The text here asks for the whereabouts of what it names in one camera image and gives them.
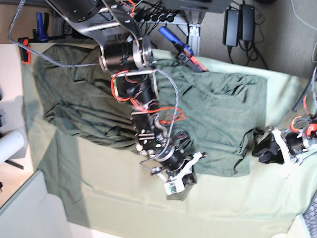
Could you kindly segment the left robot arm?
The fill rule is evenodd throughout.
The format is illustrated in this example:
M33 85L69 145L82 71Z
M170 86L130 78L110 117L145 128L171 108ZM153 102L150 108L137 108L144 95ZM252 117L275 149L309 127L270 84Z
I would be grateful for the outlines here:
M313 103L317 104L317 69L307 83L300 98L293 107L296 111L302 106L305 115L293 118L288 129L271 127L267 136L254 147L252 155L264 164L300 165L303 154L317 149L317 114L308 109L307 95L312 93Z

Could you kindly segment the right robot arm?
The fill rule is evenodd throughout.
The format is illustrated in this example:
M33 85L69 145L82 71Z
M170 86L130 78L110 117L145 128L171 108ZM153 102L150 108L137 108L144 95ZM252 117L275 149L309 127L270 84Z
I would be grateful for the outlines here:
M167 107L159 104L156 75L165 72L155 67L150 40L134 19L135 5L124 7L115 0L51 0L49 5L73 29L99 45L99 66L111 73L112 96L132 107L138 153L158 162L151 174L160 177L170 193L196 184L194 166L202 154L188 154L182 145L175 145L177 139L187 142L190 138L186 131L173 134L174 124L183 118L175 83L171 119L159 120Z

